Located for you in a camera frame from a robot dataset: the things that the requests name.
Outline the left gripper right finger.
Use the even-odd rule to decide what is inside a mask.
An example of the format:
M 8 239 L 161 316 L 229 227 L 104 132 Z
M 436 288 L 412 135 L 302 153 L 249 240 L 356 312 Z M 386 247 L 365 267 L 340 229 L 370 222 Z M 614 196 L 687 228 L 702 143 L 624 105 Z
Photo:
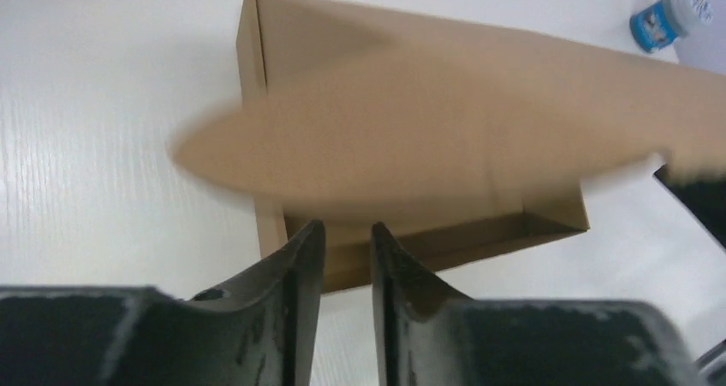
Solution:
M 701 385 L 676 327 L 634 300 L 471 298 L 372 226 L 382 385 Z

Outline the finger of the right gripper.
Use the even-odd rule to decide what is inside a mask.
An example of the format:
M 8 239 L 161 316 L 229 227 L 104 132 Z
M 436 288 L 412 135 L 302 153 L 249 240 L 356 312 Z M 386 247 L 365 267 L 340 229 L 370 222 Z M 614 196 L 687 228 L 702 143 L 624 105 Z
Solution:
M 668 174 L 668 167 L 664 165 L 653 176 L 698 219 L 720 246 L 725 248 L 725 180 L 676 184 L 667 180 Z

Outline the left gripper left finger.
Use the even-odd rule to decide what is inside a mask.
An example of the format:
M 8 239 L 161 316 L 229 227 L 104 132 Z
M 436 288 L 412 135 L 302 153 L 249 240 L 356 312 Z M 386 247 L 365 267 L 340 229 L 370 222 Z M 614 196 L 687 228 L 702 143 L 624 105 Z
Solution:
M 154 287 L 1 289 L 4 385 L 307 385 L 325 229 L 190 300 Z

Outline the brown cardboard box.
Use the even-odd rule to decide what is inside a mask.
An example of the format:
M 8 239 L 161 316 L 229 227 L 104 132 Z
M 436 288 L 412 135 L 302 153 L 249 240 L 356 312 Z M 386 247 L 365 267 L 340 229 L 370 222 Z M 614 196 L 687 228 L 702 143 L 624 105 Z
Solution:
M 253 197 L 260 251 L 320 219 L 324 288 L 367 285 L 374 223 L 443 270 L 587 231 L 580 184 L 660 156 L 725 177 L 725 79 L 550 35 L 335 0 L 244 0 L 242 100 L 177 140 Z

